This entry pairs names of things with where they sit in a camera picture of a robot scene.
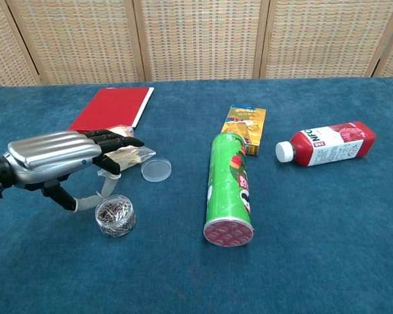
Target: white bottle cap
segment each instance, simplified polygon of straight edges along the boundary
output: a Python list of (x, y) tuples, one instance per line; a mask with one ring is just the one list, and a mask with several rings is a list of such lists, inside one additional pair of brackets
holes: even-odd
[(290, 162), (294, 158), (293, 145), (290, 142), (279, 142), (275, 146), (275, 154), (280, 162)]

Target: silver robotic hand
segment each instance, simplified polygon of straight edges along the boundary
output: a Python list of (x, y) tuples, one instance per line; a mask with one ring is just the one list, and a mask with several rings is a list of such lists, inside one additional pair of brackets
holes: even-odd
[(74, 211), (76, 200), (60, 182), (91, 164), (119, 175), (119, 164), (105, 154), (130, 145), (141, 147), (144, 143), (109, 130), (61, 131), (10, 142), (0, 158), (0, 198), (2, 191), (11, 186), (29, 191), (41, 189), (44, 196)]

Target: green chip can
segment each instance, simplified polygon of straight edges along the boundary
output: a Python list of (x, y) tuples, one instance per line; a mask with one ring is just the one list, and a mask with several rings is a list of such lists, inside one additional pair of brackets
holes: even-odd
[(219, 134), (212, 142), (204, 236), (224, 247), (253, 237), (245, 142), (235, 133)]

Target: red notebook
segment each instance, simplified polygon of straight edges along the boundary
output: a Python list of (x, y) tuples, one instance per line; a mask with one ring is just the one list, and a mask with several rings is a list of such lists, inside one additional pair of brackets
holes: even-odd
[(69, 130), (100, 130), (118, 125), (135, 128), (153, 90), (153, 87), (102, 88)]

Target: blue carpet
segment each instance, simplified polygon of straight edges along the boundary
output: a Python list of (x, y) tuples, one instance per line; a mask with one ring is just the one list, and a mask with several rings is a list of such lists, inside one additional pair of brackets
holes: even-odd
[[(131, 234), (100, 232), (40, 191), (0, 200), (0, 313), (393, 313), (393, 78), (226, 80), (0, 88), (7, 143), (68, 128), (99, 88), (154, 86), (136, 137), (172, 163), (149, 183), (140, 167), (114, 193), (137, 213)], [(222, 248), (202, 235), (212, 139), (230, 105), (266, 108), (248, 157), (255, 236)], [(360, 120), (376, 134), (357, 160), (279, 164), (298, 130)], [(95, 166), (63, 187), (102, 187)]]

